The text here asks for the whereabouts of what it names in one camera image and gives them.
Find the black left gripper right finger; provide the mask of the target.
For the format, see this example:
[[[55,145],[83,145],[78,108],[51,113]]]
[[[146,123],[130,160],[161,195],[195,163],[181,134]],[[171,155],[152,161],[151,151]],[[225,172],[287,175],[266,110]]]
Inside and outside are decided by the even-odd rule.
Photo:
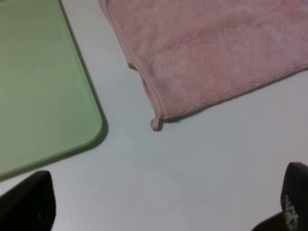
[[[308,229],[308,166],[291,162],[282,191],[282,211],[256,225],[255,231],[306,231]]]

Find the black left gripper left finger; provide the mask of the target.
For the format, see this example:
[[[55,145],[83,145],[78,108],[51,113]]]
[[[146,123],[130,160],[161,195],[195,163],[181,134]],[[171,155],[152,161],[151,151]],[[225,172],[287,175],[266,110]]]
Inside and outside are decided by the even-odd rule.
[[[49,171],[33,173],[0,197],[2,231],[50,231],[56,200]]]

